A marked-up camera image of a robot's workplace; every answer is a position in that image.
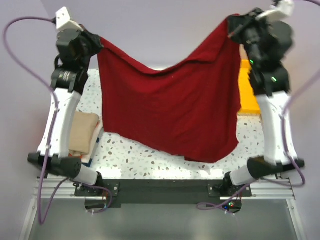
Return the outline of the dark red t shirt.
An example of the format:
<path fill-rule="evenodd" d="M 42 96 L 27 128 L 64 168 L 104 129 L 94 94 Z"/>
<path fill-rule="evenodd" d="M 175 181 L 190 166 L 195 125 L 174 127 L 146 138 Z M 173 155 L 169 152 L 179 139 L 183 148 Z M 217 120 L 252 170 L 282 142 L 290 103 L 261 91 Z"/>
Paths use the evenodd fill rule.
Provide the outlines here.
<path fill-rule="evenodd" d="M 160 71 L 101 43 L 106 132 L 194 162 L 215 163 L 237 147 L 241 56 L 226 20 L 186 59 Z"/>

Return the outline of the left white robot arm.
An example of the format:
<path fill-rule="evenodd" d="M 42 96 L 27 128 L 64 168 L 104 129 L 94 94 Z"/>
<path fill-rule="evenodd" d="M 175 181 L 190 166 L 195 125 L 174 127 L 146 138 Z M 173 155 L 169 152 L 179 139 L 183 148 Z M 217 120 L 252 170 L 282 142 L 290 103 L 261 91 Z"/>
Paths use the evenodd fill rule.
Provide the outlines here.
<path fill-rule="evenodd" d="M 104 190 L 99 174 L 84 166 L 80 158 L 69 155 L 69 140 L 76 108 L 89 78 L 91 57 L 103 45 L 98 35 L 66 29 L 58 33 L 56 47 L 58 56 L 50 84 L 53 94 L 44 136 L 27 161 L 44 173 L 85 184 L 88 193 L 99 196 Z"/>

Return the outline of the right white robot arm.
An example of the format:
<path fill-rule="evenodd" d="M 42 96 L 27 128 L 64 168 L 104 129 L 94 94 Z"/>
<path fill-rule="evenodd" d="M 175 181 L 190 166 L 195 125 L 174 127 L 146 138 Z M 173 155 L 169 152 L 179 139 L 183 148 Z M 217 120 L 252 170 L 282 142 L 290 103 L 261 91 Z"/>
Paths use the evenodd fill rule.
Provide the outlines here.
<path fill-rule="evenodd" d="M 230 197 L 242 185 L 305 167 L 305 161 L 297 156 L 286 112 L 291 88 L 282 59 L 293 45 L 293 31 L 281 21 L 283 16 L 276 8 L 255 8 L 245 15 L 227 18 L 228 37 L 244 47 L 249 60 L 248 77 L 260 108 L 264 136 L 262 156 L 249 158 L 245 166 L 225 174 L 222 189 Z"/>

